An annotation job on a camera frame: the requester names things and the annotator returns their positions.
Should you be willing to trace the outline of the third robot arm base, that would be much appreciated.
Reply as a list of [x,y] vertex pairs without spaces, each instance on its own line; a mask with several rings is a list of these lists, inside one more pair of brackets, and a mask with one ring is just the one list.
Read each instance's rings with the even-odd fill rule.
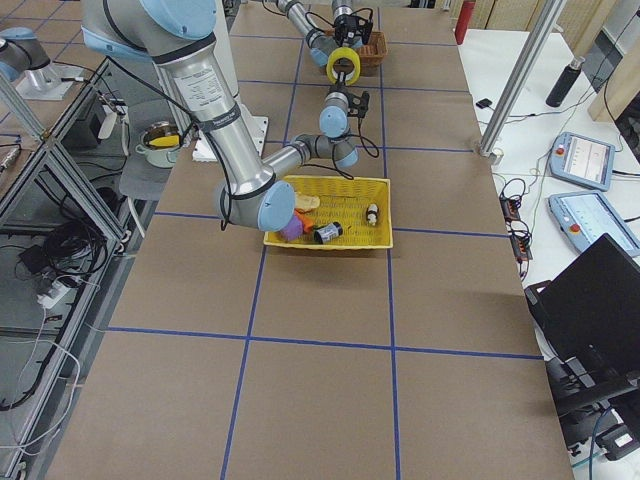
[[26,27],[1,31],[1,75],[9,82],[22,76],[17,91],[26,100],[61,101],[71,88],[35,33]]

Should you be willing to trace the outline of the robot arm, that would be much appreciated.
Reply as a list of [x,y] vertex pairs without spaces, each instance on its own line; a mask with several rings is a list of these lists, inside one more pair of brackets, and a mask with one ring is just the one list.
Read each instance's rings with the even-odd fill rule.
[[299,135],[260,157],[215,55],[215,2],[85,1],[82,7],[87,47],[150,61],[175,85],[172,100],[195,122],[223,168],[215,204],[225,222],[279,231],[294,216],[294,189],[285,175],[312,158],[330,159],[339,169],[357,162],[348,139],[349,99],[341,88],[326,98],[320,134]]
[[333,17],[326,20],[333,30],[327,34],[313,20],[318,14],[309,11],[300,1],[273,1],[276,10],[271,13],[285,16],[305,38],[314,62],[326,67],[330,55],[340,47],[358,49],[367,45],[373,30],[373,10],[354,8],[352,1],[332,1]]

